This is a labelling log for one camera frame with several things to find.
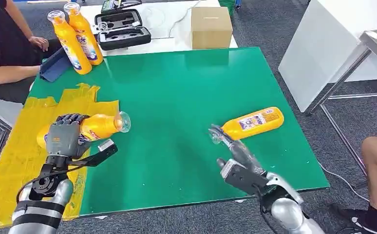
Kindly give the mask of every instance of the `yellow tape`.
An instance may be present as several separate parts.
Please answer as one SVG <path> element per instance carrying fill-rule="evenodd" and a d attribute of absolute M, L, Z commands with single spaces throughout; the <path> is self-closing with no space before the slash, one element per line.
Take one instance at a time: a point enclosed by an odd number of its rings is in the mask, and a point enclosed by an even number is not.
<path fill-rule="evenodd" d="M 99 87 L 90 87 L 83 83 L 78 86 L 77 89 L 64 90 L 59 103 L 52 97 L 27 99 L 0 155 L 0 227 L 12 224 L 11 216 L 19 188 L 37 177 L 45 162 L 47 153 L 38 146 L 36 140 L 43 126 L 51 124 L 57 116 L 67 113 L 92 116 L 98 113 L 115 115 L 118 112 L 118 100 L 95 102 Z M 78 217 L 86 175 L 86 168 L 68 173 L 74 183 L 74 193 L 65 208 L 64 219 Z"/>

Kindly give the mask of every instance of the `robotic hand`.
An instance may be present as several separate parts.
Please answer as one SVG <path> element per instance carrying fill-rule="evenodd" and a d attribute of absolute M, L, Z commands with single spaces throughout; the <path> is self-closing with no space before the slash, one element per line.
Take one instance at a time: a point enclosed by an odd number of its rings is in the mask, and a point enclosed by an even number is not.
<path fill-rule="evenodd" d="M 302 211 L 302 197 L 286 180 L 275 173 L 266 172 L 240 140 L 233 140 L 219 126 L 212 125 L 209 132 L 213 142 L 223 141 L 233 157 L 227 162 L 222 158 L 217 159 L 222 169 L 221 176 L 233 187 L 258 196 L 261 214 L 273 232 L 276 233 L 264 213 L 271 213 L 290 234 L 324 234 L 316 221 Z"/>
<path fill-rule="evenodd" d="M 63 115 L 50 126 L 46 162 L 39 176 L 27 182 L 18 192 L 10 234 L 56 234 L 74 189 L 67 173 L 86 166 L 95 167 L 118 151 L 114 142 L 108 139 L 98 146 L 99 153 L 73 161 L 90 147 L 90 143 L 78 143 L 81 122 L 88 117 Z"/>

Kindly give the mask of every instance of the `tide bottle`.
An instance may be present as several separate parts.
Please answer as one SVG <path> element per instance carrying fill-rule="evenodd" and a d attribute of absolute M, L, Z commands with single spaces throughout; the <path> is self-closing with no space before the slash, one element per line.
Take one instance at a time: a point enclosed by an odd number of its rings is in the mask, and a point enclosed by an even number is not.
<path fill-rule="evenodd" d="M 233 140 L 240 140 L 279 128 L 283 121 L 282 112 L 277 107 L 269 107 L 229 120 L 221 128 Z"/>
<path fill-rule="evenodd" d="M 37 135 L 37 143 L 46 148 L 49 125 L 44 126 Z M 96 114 L 82 121 L 78 144 L 111 137 L 114 133 L 126 133 L 131 128 L 131 120 L 127 113 L 121 111 L 115 116 Z"/>
<path fill-rule="evenodd" d="M 89 73 L 93 67 L 82 51 L 74 29 L 65 21 L 65 14 L 62 11 L 51 11 L 48 13 L 48 20 L 52 22 L 55 34 L 76 72 L 81 75 Z"/>
<path fill-rule="evenodd" d="M 102 62 L 102 53 L 91 31 L 90 23 L 79 12 L 80 6 L 76 2 L 64 5 L 64 11 L 70 18 L 70 25 L 75 30 L 76 38 L 85 55 L 92 65 Z"/>

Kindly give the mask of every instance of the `detergent bottle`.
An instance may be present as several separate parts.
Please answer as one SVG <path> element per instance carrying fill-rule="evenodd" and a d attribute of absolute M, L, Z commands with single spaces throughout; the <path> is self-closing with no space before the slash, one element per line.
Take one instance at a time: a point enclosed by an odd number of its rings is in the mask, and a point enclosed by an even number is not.
<path fill-rule="evenodd" d="M 64 11 L 70 17 L 70 25 L 75 30 L 76 38 L 82 50 L 92 65 L 99 65 L 102 62 L 101 50 L 91 31 L 90 23 L 81 15 L 79 8 L 80 6 L 76 2 L 69 2 L 64 5 Z"/>
<path fill-rule="evenodd" d="M 62 11 L 51 11 L 48 13 L 48 20 L 52 22 L 55 34 L 76 72 L 81 75 L 89 73 L 93 67 L 76 40 L 74 29 L 65 21 L 65 14 Z"/>
<path fill-rule="evenodd" d="M 37 135 L 37 142 L 46 148 L 49 125 L 44 126 Z M 121 111 L 115 116 L 96 114 L 82 121 L 78 144 L 105 139 L 117 132 L 126 133 L 131 128 L 131 120 L 127 113 Z"/>
<path fill-rule="evenodd" d="M 226 122 L 222 130 L 233 140 L 276 129 L 283 124 L 284 117 L 277 107 L 269 107 Z"/>

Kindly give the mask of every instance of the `cardboard box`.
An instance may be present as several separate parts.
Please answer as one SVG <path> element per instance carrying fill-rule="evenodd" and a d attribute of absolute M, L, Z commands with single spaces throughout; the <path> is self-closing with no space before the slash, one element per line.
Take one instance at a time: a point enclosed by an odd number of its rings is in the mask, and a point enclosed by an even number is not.
<path fill-rule="evenodd" d="M 227 7 L 192 8 L 191 45 L 193 50 L 228 48 L 232 32 Z"/>

